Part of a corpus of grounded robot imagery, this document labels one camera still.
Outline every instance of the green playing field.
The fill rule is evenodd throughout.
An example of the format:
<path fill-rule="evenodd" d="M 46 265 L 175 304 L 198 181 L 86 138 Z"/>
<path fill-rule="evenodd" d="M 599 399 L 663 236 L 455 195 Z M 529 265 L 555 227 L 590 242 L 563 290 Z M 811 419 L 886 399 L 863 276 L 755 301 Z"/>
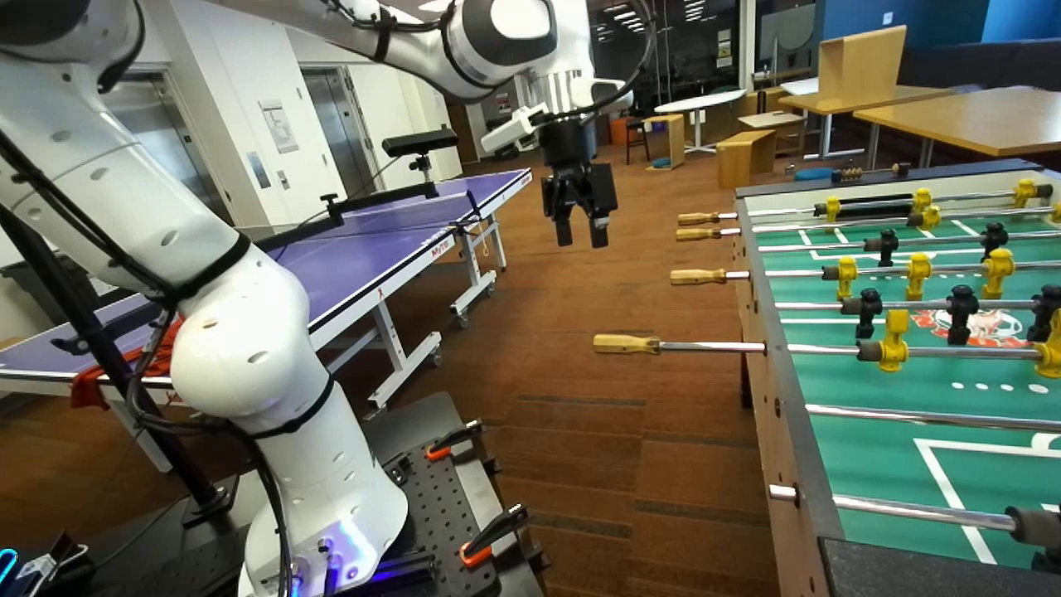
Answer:
<path fill-rule="evenodd" d="M 875 251 L 863 251 L 866 239 L 878 239 L 883 221 L 839 229 L 781 229 L 755 233 L 758 270 L 765 285 L 758 296 L 777 301 L 785 345 L 853 345 L 854 317 L 839 312 L 800 312 L 785 301 L 833 301 L 837 282 L 785 280 L 791 270 L 837 265 L 839 254 L 859 258 L 853 296 L 875 290 L 890 301 L 906 301 L 906 263 L 913 251 L 928 251 L 939 272 L 926 282 L 926 300 L 944 300 L 954 285 L 970 285 L 983 296 L 983 229 L 1000 221 L 1012 236 L 1017 272 L 1006 280 L 1000 300 L 1027 300 L 1027 307 L 985 307 L 970 317 L 976 345 L 1023 345 L 1032 325 L 1032 296 L 1047 282 L 1061 285 L 1061 229 L 1043 215 L 970 215 L 958 203 L 943 203 L 944 215 L 934 229 L 907 229 L 895 221 L 897 251 L 895 276 L 872 276 Z M 906 335 L 913 358 L 903 370 L 883 370 L 875 360 L 853 356 L 791 356 L 800 396 L 807 405 L 830 408 L 890 408 L 890 411 L 949 411 L 995 419 L 1061 419 L 1061 380 L 1033 370 L 1032 358 L 920 358 L 926 345 L 944 343 L 944 307 L 913 307 Z M 1061 442 L 1032 431 L 944 427 L 903 420 L 811 419 L 811 436 L 833 494 L 939 505 L 958 511 L 1000 515 L 1006 506 L 1054 506 L 1061 505 Z M 839 511 L 850 541 L 886 544 L 903 550 L 966 558 L 983 565 L 1027 568 L 1033 546 L 1012 541 L 1000 532 L 976 532 L 954 524 L 906 522 L 886 515 Z"/>

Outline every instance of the chair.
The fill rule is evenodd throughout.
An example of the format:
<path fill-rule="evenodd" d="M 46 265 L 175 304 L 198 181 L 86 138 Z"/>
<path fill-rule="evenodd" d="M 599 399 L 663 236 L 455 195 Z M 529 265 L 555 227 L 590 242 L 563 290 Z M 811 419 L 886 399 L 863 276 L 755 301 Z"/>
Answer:
<path fill-rule="evenodd" d="M 650 149 L 650 119 L 653 105 L 645 104 L 642 91 L 632 91 L 632 105 L 624 113 L 628 119 L 628 161 L 630 161 L 630 145 L 640 143 L 642 145 L 642 159 L 653 161 L 653 149 Z"/>
<path fill-rule="evenodd" d="M 628 161 L 630 161 L 630 145 L 632 143 L 640 143 L 642 145 L 642 159 L 653 161 L 650 124 L 642 116 L 628 116 Z"/>

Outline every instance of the wooden table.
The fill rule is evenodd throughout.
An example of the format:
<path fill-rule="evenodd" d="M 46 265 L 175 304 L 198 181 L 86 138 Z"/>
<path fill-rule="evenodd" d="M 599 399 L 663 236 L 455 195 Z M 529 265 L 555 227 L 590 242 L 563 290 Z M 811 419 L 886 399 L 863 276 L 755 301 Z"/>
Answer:
<path fill-rule="evenodd" d="M 921 166 L 933 145 L 949 143 L 983 157 L 1032 157 L 1061 149 L 1061 94 L 1033 86 L 970 91 L 897 105 L 854 108 L 872 124 L 870 166 L 878 154 L 878 126 L 921 136 Z"/>
<path fill-rule="evenodd" d="M 655 113 L 689 113 L 693 145 L 686 154 L 717 154 L 710 143 L 702 143 L 702 124 L 706 124 L 702 113 L 713 108 L 713 105 L 736 104 L 736 101 L 744 101 L 744 91 L 686 97 L 686 101 L 655 105 Z"/>
<path fill-rule="evenodd" d="M 785 97 L 781 105 L 821 116 L 821 136 L 818 136 L 818 154 L 816 157 L 830 159 L 830 157 L 853 154 L 853 149 L 833 149 L 833 116 L 870 108 L 870 105 L 928 101 L 928 97 L 943 97 L 943 94 L 952 94 L 952 91 L 943 91 L 943 86 L 895 86 L 890 97 L 821 97 L 821 94 L 807 94 L 807 97 Z"/>

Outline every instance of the wooden handle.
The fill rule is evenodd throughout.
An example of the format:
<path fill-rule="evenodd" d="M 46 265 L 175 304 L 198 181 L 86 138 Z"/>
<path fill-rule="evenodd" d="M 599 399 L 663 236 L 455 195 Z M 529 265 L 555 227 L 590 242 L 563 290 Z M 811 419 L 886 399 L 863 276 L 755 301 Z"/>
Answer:
<path fill-rule="evenodd" d="M 669 270 L 669 285 L 719 285 L 725 270 Z"/>
<path fill-rule="evenodd" d="M 676 221 L 681 227 L 719 221 L 719 215 L 717 211 L 681 211 Z"/>
<path fill-rule="evenodd" d="M 701 242 L 701 239 L 719 239 L 719 229 L 676 229 L 676 242 Z"/>
<path fill-rule="evenodd" d="M 599 356 L 653 356 L 660 347 L 650 335 L 593 335 Z"/>

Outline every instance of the foosball rod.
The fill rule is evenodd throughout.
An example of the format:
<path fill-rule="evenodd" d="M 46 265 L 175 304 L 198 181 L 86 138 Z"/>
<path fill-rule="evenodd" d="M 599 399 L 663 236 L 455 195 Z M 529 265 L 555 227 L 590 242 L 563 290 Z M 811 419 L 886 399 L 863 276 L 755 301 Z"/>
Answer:
<path fill-rule="evenodd" d="M 952 263 L 952 265 L 933 265 L 933 276 L 939 272 L 983 272 L 983 263 Z M 1017 263 L 1016 272 L 1061 272 L 1061 263 Z M 906 276 L 903 265 L 895 270 L 859 270 L 859 276 L 883 276 L 895 280 Z M 672 285 L 722 285 L 722 282 L 746 282 L 750 272 L 736 270 L 669 270 Z M 837 280 L 830 270 L 765 270 L 765 280 Z"/>
<path fill-rule="evenodd" d="M 765 484 L 765 496 L 800 500 L 800 489 Z M 870 515 L 939 522 L 939 524 L 962 524 L 962 527 L 990 527 L 1006 533 L 1016 533 L 1021 527 L 1012 515 L 990 515 L 990 511 L 958 511 L 958 506 L 906 505 L 906 500 L 878 500 L 878 496 L 853 496 L 853 494 L 833 494 L 833 505 L 842 511 L 870 511 Z"/>
<path fill-rule="evenodd" d="M 1012 209 L 976 209 L 976 211 L 939 211 L 939 220 L 1023 220 L 1023 215 L 1051 215 L 1054 221 L 1061 221 L 1061 203 L 1054 209 L 1021 209 L 1021 211 L 1012 211 Z M 818 233 L 818 229 L 850 229 L 850 227 L 895 227 L 895 220 L 906 220 L 906 215 L 872 215 L 872 220 L 800 220 L 800 221 L 771 221 L 771 227 L 752 227 L 755 236 L 765 236 L 765 233 Z M 676 239 L 683 242 L 693 242 L 693 239 L 729 239 L 729 236 L 739 236 L 739 229 L 681 229 Z"/>
<path fill-rule="evenodd" d="M 1061 436 L 1054 419 L 1000 419 L 1000 414 L 952 414 L 952 411 L 897 411 L 897 408 L 837 408 L 807 405 L 816 419 L 854 419 L 854 420 L 903 420 L 903 425 L 949 425 L 949 427 L 1000 427 L 1000 431 L 1051 431 Z"/>
<path fill-rule="evenodd" d="M 729 236 L 739 236 L 739 229 L 722 229 L 722 233 L 702 233 L 701 239 L 729 239 Z M 1061 233 L 1009 233 L 1009 239 L 1061 239 Z M 934 236 L 934 239 L 903 239 L 897 244 L 903 249 L 933 249 L 933 244 L 962 244 L 962 242 L 983 242 L 983 236 Z M 853 249 L 863 249 L 863 251 L 878 251 L 866 242 L 837 242 L 837 244 L 758 244 L 758 251 L 853 251 Z"/>
<path fill-rule="evenodd" d="M 1021 181 L 1012 195 L 990 194 L 990 195 L 933 195 L 926 189 L 920 194 L 895 194 L 895 195 L 850 195 L 850 198 L 826 198 L 811 203 L 811 209 L 755 209 L 750 220 L 777 220 L 777 215 L 821 215 L 830 205 L 837 209 L 914 209 L 914 205 L 933 205 L 933 203 L 997 203 L 997 198 L 1016 198 L 1016 209 L 1023 209 L 1032 198 L 1051 198 L 1054 186 L 1033 186 Z M 739 211 L 681 211 L 681 227 L 701 227 L 701 221 L 736 221 Z"/>
<path fill-rule="evenodd" d="M 863 345 L 781 345 L 788 356 L 854 356 L 859 360 L 878 360 L 878 343 Z M 593 352 L 599 356 L 660 356 L 660 352 L 744 352 L 765 356 L 765 343 L 663 343 L 653 335 L 593 335 Z M 920 345 L 907 358 L 1042 358 L 1038 347 L 1006 347 L 1006 345 Z"/>
<path fill-rule="evenodd" d="M 933 300 L 933 301 L 886 301 L 886 307 L 949 307 L 952 301 Z M 779 312 L 842 312 L 859 315 L 859 300 L 850 301 L 771 301 Z M 979 300 L 979 307 L 1033 307 L 1027 300 Z"/>

